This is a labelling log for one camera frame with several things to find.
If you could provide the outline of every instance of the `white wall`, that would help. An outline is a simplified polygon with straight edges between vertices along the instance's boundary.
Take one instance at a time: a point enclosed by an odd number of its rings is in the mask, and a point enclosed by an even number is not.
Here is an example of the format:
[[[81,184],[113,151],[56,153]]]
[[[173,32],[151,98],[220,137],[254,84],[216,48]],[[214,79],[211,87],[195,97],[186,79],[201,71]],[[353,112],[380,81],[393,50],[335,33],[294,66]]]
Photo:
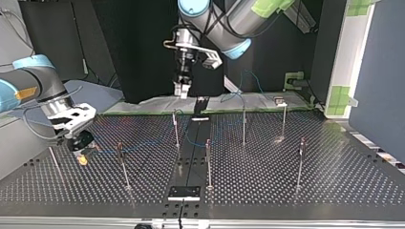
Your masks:
[[[370,24],[373,19],[373,11],[374,5],[369,7],[367,15],[345,16],[344,18],[330,80],[327,108],[332,86],[351,87],[349,97],[354,96]],[[325,114],[328,118],[349,118],[350,112],[351,107],[348,106],[344,115],[327,115],[328,111]]]

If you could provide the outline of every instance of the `green tape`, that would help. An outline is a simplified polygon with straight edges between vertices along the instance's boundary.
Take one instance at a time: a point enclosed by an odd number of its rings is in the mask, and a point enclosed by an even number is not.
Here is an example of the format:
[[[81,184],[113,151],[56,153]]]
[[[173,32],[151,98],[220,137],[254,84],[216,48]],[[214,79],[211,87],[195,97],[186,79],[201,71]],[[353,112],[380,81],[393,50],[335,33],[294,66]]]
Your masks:
[[[350,87],[331,87],[330,101],[327,108],[327,115],[344,115],[349,104]]]
[[[352,0],[349,3],[347,16],[367,15],[372,0]]]
[[[294,0],[256,0],[252,10],[263,18],[269,18],[277,10],[286,10]]]
[[[284,89],[286,90],[301,90],[301,87],[294,87],[290,84],[288,84],[289,79],[304,79],[304,73],[303,72],[298,72],[298,73],[286,73],[286,77],[284,79]]]

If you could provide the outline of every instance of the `gray wall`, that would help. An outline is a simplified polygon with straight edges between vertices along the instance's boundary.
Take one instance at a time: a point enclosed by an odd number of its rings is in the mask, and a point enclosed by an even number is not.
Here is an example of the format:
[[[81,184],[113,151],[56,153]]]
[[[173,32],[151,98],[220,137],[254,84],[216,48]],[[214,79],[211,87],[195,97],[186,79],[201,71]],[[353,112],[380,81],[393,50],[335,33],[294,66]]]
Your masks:
[[[310,84],[319,100],[328,96],[347,0],[324,0]]]
[[[405,161],[405,1],[375,5],[354,98],[350,124],[402,162]]]
[[[76,16],[78,32],[83,45],[84,57],[88,65],[98,74],[101,80],[108,83],[116,72],[107,43],[96,17],[91,0],[59,0],[71,2]],[[86,80],[97,83],[95,77]]]

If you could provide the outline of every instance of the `table surface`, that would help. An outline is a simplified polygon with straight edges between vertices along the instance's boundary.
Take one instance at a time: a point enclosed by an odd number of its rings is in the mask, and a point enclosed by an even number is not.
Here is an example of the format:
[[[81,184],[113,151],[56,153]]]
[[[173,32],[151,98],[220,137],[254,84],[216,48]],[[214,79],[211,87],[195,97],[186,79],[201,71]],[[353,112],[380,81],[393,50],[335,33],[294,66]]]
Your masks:
[[[291,112],[278,141],[282,113],[246,118],[243,146],[242,114],[212,114],[208,128],[181,115],[178,151],[171,115],[102,116],[90,128],[101,152],[88,166],[54,148],[61,173],[47,151],[0,180],[0,217],[405,221],[404,176],[340,125]],[[204,187],[208,137],[211,191]],[[297,189],[301,137],[308,151]],[[128,153],[129,191],[118,141]],[[200,201],[168,201],[170,187],[201,181]]]

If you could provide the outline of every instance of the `blue cable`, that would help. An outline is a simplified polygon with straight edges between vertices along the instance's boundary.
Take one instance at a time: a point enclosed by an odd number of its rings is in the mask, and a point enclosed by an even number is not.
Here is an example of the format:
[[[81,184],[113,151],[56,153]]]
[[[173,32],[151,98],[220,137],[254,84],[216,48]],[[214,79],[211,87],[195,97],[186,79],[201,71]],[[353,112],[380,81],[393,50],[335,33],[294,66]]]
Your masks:
[[[228,101],[228,100],[231,100],[232,98],[234,98],[234,97],[236,96],[236,94],[241,94],[241,88],[242,88],[242,85],[243,85],[243,82],[244,82],[244,77],[245,77],[245,75],[244,75],[243,73],[250,73],[251,76],[253,76],[253,77],[256,79],[257,86],[259,87],[260,92],[261,92],[262,94],[265,93],[265,92],[263,91],[263,89],[262,89],[262,85],[260,84],[259,77],[258,77],[255,73],[253,73],[253,71],[244,70],[243,72],[241,72],[241,82],[240,82],[240,84],[239,84],[238,91],[237,91],[236,93],[232,93],[233,95],[230,96],[228,99],[224,99],[224,98],[227,97],[227,94],[226,94],[226,95],[221,99],[221,101],[220,101],[221,103],[226,102],[226,101]]]
[[[172,128],[170,128],[170,127],[167,128],[167,129],[166,129],[166,132],[164,133],[164,135],[161,135],[160,138],[158,138],[158,139],[156,139],[156,140],[149,140],[149,141],[140,143],[140,145],[135,146],[135,147],[132,147],[132,148],[128,148],[128,149],[125,149],[125,150],[122,150],[122,152],[123,152],[123,153],[129,153],[129,152],[135,151],[135,150],[137,150],[137,149],[139,149],[140,147],[145,146],[145,145],[155,145],[155,144],[161,143],[161,142],[163,141],[163,138],[168,135],[168,132],[171,132],[171,131],[173,130],[173,125],[170,125],[170,126],[171,126]],[[114,150],[114,151],[111,151],[111,150],[99,151],[99,153],[106,153],[106,154],[112,154],[112,153],[115,153],[115,152],[116,152],[115,150]]]

